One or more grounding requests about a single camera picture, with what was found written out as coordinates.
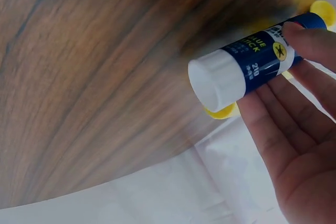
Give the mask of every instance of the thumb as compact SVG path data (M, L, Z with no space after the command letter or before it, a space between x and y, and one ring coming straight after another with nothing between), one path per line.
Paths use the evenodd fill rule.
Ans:
M336 72L336 34L323 29L304 29L293 22L283 25L287 42L303 58Z

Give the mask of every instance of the white glue stick cap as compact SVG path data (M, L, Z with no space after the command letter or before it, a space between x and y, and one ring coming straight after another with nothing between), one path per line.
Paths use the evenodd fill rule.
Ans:
M211 112L222 110L246 92L239 64L221 49L190 61L188 75L197 98Z

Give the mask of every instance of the hand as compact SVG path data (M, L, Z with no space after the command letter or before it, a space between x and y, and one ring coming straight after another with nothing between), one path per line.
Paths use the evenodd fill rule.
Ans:
M336 34L286 23L296 52L336 72ZM290 72L336 118L336 81L303 60ZM291 224L336 223L336 124L282 75L238 101Z

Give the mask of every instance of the wood grain surface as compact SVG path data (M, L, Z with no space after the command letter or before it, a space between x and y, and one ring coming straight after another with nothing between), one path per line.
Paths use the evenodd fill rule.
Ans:
M190 57L292 0L0 0L0 208L166 160L217 127Z

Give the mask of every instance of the yellow star logo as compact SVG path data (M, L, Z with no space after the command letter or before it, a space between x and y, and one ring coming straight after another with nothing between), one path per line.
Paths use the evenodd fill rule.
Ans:
M279 42L274 42L273 43L273 50L275 55L277 56L277 58L280 61L284 61L287 57L287 50L286 48L283 46L283 44L279 43Z

